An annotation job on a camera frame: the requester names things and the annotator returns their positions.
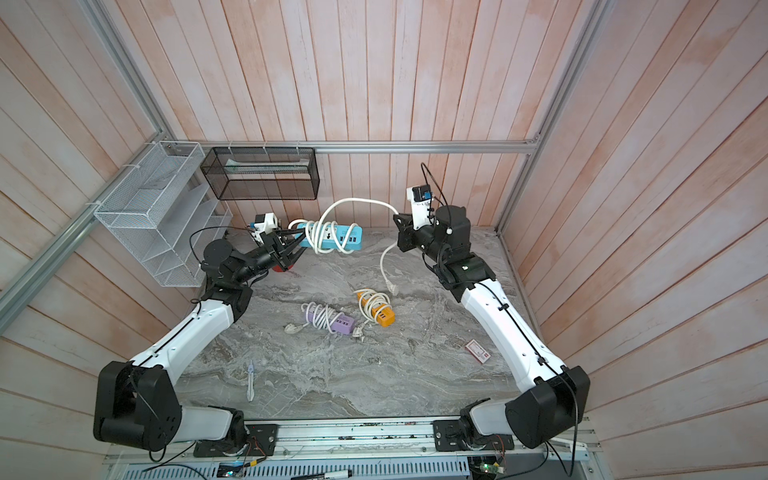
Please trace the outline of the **teal power strip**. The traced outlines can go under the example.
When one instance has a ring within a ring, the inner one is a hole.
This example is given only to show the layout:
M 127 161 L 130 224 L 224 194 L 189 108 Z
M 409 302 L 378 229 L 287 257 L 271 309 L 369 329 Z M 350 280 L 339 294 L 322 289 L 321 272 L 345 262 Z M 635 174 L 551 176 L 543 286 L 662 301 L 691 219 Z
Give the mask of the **teal power strip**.
M 363 229 L 356 223 L 340 225 L 336 222 L 326 222 L 321 227 L 318 240 L 314 237 L 316 230 L 314 222 L 298 223 L 296 228 L 306 231 L 306 238 L 301 242 L 301 246 L 312 248 L 320 253 L 331 251 L 348 253 L 362 248 Z

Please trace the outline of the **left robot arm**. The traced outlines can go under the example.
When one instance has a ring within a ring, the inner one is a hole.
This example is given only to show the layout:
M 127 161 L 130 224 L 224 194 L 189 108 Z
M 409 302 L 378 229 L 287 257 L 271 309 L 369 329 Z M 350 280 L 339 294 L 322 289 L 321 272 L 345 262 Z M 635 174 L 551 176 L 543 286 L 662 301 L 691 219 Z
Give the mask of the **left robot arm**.
M 205 291 L 192 312 L 145 351 L 112 361 L 99 373 L 95 439 L 148 452 L 179 442 L 207 443 L 225 456 L 244 452 L 248 429 L 242 411 L 183 406 L 175 385 L 191 361 L 245 313 L 252 284 L 275 267 L 287 271 L 297 262 L 304 238 L 298 230 L 264 233 L 246 253 L 224 238 L 210 242 L 201 261 Z

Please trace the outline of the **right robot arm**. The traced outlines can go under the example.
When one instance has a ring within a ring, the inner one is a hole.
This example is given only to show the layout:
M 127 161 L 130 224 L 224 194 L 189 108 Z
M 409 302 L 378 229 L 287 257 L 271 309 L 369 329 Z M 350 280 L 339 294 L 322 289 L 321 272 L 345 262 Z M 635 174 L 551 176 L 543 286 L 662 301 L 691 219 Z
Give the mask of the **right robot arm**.
M 580 366 L 567 367 L 512 306 L 494 271 L 471 250 L 465 208 L 441 206 L 431 215 L 417 207 L 393 220 L 398 248 L 417 249 L 433 260 L 430 269 L 439 283 L 483 327 L 515 380 L 516 398 L 480 401 L 464 412 L 471 433 L 513 435 L 535 448 L 576 430 L 586 410 L 588 374 Z

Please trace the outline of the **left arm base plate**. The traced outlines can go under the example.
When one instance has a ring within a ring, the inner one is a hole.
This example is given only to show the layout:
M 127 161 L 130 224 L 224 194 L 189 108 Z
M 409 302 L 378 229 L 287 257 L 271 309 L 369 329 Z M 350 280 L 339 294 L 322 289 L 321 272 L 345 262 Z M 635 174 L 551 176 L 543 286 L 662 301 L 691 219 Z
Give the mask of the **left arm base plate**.
M 234 458 L 252 455 L 257 458 L 269 457 L 274 454 L 278 430 L 279 425 L 274 423 L 244 424 L 232 427 L 230 432 L 221 440 L 197 442 L 193 456 L 195 458 Z

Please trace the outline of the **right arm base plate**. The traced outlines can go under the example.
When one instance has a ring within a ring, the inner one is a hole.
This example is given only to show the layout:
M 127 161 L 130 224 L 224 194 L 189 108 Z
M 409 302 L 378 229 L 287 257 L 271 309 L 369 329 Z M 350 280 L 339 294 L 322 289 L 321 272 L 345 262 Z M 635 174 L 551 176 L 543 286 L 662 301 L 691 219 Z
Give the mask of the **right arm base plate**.
M 482 435 L 463 417 L 432 422 L 435 448 L 439 452 L 493 450 L 500 453 L 514 449 L 510 435 Z

